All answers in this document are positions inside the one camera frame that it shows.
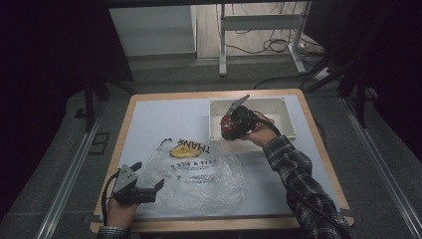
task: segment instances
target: wall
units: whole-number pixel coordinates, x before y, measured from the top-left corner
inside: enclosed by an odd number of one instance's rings
[[[127,56],[196,52],[194,6],[109,11]]]

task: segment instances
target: white tray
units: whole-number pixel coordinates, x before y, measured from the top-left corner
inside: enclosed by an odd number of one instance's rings
[[[221,136],[221,118],[236,100],[237,99],[210,101],[210,140],[220,141],[221,147],[230,152],[262,151],[260,147],[254,145],[250,141],[243,141],[241,139],[227,141]],[[265,117],[273,119],[281,134],[284,134],[290,140],[296,139],[295,128],[284,98],[247,99],[242,105],[251,111],[260,112]]]

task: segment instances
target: plastic bag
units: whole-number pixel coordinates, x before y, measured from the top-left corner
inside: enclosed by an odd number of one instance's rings
[[[215,212],[238,205],[245,197],[242,164],[234,154],[209,143],[167,138],[138,171],[139,187],[164,178],[154,208],[166,213]]]

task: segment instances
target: plaid sleeve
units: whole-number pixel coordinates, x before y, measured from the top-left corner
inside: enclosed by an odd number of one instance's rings
[[[347,221],[336,211],[333,201],[320,184],[312,178],[311,160],[295,149],[288,138],[284,135],[274,138],[264,146],[264,154],[284,184],[348,230]],[[341,238],[334,226],[302,204],[291,192],[287,193],[286,199],[303,229],[303,238]]]
[[[127,239],[129,238],[129,231],[124,228],[102,226],[100,227],[97,239]]]

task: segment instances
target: gray floor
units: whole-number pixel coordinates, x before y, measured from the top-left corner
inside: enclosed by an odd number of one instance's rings
[[[229,60],[228,76],[218,76],[217,61],[178,59],[130,59],[134,83],[141,94],[297,88],[301,83],[289,57]],[[400,211],[355,129],[344,106],[335,95],[338,82],[306,94],[312,114],[321,125],[326,149],[355,218],[350,228],[353,238],[413,238]],[[105,103],[98,132],[109,132],[102,155],[89,154],[79,173],[53,238],[95,238],[90,223],[106,169],[111,159],[130,94],[107,85],[111,98]],[[0,226],[0,238],[34,238],[40,230],[54,196],[85,135],[86,122],[75,119],[85,107],[84,95],[68,101],[67,115],[53,143],[30,181]],[[379,117],[371,104],[366,106],[368,131],[419,215],[422,214],[422,165],[406,145]],[[96,146],[91,152],[98,151]],[[248,231],[227,233],[165,234],[162,238],[299,238],[298,231]]]

